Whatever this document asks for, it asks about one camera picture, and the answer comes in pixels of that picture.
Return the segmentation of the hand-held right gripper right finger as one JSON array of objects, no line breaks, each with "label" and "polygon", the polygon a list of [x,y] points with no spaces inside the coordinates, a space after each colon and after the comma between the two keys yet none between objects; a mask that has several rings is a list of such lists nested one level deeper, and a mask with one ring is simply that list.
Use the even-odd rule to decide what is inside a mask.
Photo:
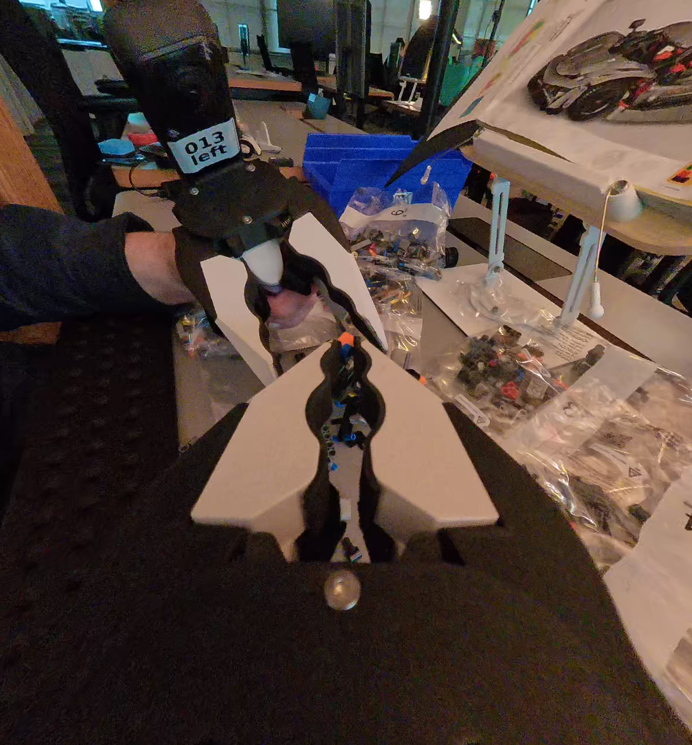
[{"label": "hand-held right gripper right finger", "polygon": [[370,562],[391,562],[419,534],[499,520],[441,400],[368,341],[354,349],[368,426],[359,529]]}]

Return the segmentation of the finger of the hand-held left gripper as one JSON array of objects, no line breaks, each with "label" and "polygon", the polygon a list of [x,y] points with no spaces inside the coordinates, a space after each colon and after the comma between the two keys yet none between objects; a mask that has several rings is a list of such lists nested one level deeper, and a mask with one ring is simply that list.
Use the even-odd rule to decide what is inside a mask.
[{"label": "finger of the hand-held left gripper", "polygon": [[264,386],[280,375],[270,349],[269,332],[258,282],[247,265],[236,258],[207,258],[201,272],[209,292],[214,322]]},{"label": "finger of the hand-held left gripper", "polygon": [[280,248],[284,288],[304,291],[316,285],[332,313],[340,308],[362,337],[388,351],[384,326],[355,257],[315,215],[308,212],[293,220]]}]

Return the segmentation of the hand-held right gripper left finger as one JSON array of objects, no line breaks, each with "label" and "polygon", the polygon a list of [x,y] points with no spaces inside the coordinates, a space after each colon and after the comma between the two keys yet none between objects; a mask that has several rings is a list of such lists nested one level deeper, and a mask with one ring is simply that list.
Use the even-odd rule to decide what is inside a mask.
[{"label": "hand-held right gripper left finger", "polygon": [[201,525],[276,538],[289,559],[329,562],[345,530],[328,440],[341,344],[324,343],[249,401],[192,508]]}]

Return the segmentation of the small lego subassembly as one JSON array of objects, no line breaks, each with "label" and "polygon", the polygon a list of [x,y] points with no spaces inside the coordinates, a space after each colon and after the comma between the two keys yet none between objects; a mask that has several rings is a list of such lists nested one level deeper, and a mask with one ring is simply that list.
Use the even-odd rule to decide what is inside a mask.
[{"label": "small lego subassembly", "polygon": [[326,347],[321,358],[321,368],[334,405],[344,407],[359,397],[361,380],[367,365],[367,351],[358,335],[345,331]]}]

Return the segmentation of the person's left forearm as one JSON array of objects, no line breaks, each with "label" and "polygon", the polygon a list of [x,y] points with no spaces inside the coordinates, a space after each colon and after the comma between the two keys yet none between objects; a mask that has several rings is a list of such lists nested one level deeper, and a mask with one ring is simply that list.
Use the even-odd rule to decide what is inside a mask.
[{"label": "person's left forearm", "polygon": [[93,314],[164,312],[130,272],[131,213],[96,223],[30,206],[0,208],[0,331]]}]

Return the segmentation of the full clear lego parts bag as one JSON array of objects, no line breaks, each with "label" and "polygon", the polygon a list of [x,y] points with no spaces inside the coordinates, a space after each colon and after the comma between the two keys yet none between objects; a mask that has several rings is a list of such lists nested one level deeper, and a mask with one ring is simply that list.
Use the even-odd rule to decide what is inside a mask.
[{"label": "full clear lego parts bag", "polygon": [[436,183],[415,191],[358,188],[339,223],[363,266],[384,267],[433,281],[448,267],[450,202]]}]

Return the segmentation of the black blue lego pins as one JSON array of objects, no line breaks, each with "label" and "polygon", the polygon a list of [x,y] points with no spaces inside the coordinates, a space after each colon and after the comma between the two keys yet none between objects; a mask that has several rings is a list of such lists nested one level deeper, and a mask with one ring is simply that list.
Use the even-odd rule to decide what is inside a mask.
[{"label": "black blue lego pins", "polygon": [[363,450],[370,432],[366,419],[346,407],[336,408],[323,425],[325,440],[332,448],[343,446],[347,449]]}]

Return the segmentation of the large clear lego parts bag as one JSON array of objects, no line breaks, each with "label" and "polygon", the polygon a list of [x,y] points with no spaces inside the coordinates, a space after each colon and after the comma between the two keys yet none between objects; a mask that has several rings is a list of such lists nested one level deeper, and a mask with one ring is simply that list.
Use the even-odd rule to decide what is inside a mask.
[{"label": "large clear lego parts bag", "polygon": [[594,374],[500,444],[567,514],[602,572],[635,548],[692,470],[692,380],[657,368],[622,397]]}]

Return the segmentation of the person's left hand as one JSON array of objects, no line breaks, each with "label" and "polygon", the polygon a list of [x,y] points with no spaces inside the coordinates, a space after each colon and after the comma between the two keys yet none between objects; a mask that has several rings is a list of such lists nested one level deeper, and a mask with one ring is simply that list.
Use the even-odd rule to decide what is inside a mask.
[{"label": "person's left hand", "polygon": [[[166,305],[194,302],[175,262],[175,240],[171,233],[130,232],[125,237],[127,266],[140,287]],[[308,296],[290,290],[269,295],[269,321],[281,329],[299,325],[313,310],[317,293]]]}]

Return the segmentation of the small bag red blue parts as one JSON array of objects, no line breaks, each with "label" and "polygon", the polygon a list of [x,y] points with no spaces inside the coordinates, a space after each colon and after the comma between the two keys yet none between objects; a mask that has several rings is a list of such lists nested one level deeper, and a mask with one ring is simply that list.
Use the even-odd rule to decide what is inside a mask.
[{"label": "small bag red blue parts", "polygon": [[191,358],[239,359],[236,348],[199,306],[180,308],[174,318],[177,340]]}]

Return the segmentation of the blue plastic bin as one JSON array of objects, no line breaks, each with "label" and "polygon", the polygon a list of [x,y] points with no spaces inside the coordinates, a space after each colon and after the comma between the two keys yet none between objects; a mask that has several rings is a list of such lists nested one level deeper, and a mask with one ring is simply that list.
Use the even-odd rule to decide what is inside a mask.
[{"label": "blue plastic bin", "polygon": [[457,151],[435,155],[386,186],[415,144],[409,135],[312,133],[305,144],[304,174],[339,217],[358,188],[390,193],[419,189],[425,168],[432,163],[432,182],[446,192],[453,208],[471,171],[471,162]]}]

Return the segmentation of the clear bag black orange parts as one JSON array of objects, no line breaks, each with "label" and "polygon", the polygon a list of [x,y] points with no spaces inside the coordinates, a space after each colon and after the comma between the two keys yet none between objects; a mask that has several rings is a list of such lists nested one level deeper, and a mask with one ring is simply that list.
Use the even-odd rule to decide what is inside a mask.
[{"label": "clear bag black orange parts", "polygon": [[607,348],[583,328],[501,325],[436,357],[425,378],[480,427],[503,432],[566,392]]}]

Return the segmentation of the black office chair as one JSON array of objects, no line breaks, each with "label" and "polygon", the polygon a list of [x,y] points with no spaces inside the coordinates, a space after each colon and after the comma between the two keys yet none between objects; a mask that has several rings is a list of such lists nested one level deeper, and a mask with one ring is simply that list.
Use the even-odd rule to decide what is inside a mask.
[{"label": "black office chair", "polygon": [[116,183],[95,140],[83,94],[52,31],[17,1],[0,1],[0,53],[51,127],[78,217],[112,214]]}]

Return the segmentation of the black perforated panel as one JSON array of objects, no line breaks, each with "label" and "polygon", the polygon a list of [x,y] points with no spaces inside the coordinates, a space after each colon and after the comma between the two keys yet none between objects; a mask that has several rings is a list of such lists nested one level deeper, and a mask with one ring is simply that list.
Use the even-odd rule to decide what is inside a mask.
[{"label": "black perforated panel", "polygon": [[209,449],[178,449],[171,333],[70,322],[36,367],[0,529],[0,743],[243,743],[200,691],[188,585],[248,535],[192,523]]}]

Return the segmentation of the white shelf bracket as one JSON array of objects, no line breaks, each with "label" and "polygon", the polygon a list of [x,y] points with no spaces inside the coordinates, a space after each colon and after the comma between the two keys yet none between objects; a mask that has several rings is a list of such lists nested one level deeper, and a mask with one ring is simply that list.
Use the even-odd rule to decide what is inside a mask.
[{"label": "white shelf bracket", "polygon": [[578,319],[585,296],[590,298],[597,229],[597,227],[587,226],[581,239],[572,281],[562,311],[555,321],[555,327],[558,329],[571,326]]},{"label": "white shelf bracket", "polygon": [[510,182],[499,175],[493,178],[492,215],[490,221],[490,242],[487,260],[487,273],[483,284],[486,288],[495,287],[504,269],[505,237],[510,199]]}]

